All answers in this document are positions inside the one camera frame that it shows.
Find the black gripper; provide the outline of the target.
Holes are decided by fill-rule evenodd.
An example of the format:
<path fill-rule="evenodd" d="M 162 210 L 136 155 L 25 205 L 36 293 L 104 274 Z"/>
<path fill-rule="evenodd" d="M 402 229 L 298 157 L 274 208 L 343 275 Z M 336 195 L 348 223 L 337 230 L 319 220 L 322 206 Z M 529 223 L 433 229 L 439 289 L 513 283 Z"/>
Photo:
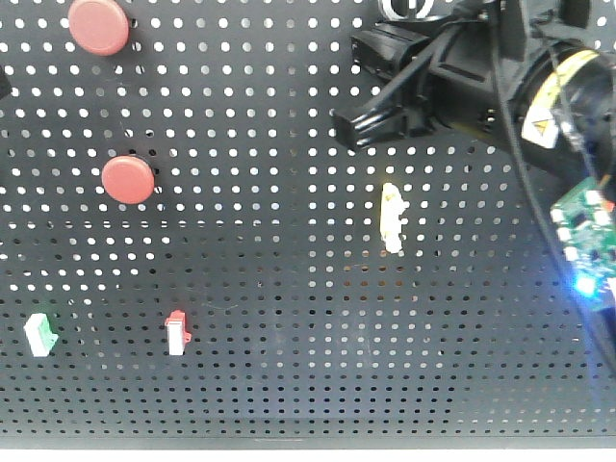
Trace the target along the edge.
<path fill-rule="evenodd" d="M 382 21 L 351 37 L 353 63 L 383 87 L 331 112 L 337 142 L 358 151 L 426 136 L 433 117 L 488 144 L 507 144 L 508 124 L 522 142 L 557 142 L 565 2 L 468 1 L 456 11 L 466 21 L 447 31 L 447 21 Z"/>

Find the black arm gripper tip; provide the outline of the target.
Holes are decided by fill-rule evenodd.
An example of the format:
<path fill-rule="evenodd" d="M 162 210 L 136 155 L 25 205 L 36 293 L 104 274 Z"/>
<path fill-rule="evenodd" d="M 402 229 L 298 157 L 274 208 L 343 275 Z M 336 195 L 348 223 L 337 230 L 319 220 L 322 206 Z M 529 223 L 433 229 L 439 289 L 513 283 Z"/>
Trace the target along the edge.
<path fill-rule="evenodd" d="M 0 99 L 8 97 L 12 93 L 13 87 L 5 67 L 0 65 Z"/>

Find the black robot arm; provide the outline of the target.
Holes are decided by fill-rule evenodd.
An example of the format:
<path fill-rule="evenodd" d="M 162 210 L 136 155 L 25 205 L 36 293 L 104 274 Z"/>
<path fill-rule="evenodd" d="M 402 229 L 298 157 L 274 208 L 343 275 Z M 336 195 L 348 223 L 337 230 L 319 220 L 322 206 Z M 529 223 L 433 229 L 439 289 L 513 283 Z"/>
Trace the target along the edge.
<path fill-rule="evenodd" d="M 458 1 L 444 15 L 387 15 L 351 40 L 381 81 L 332 114 L 351 150 L 446 127 L 570 184 L 615 196 L 615 59 L 591 45 L 587 1 Z"/>

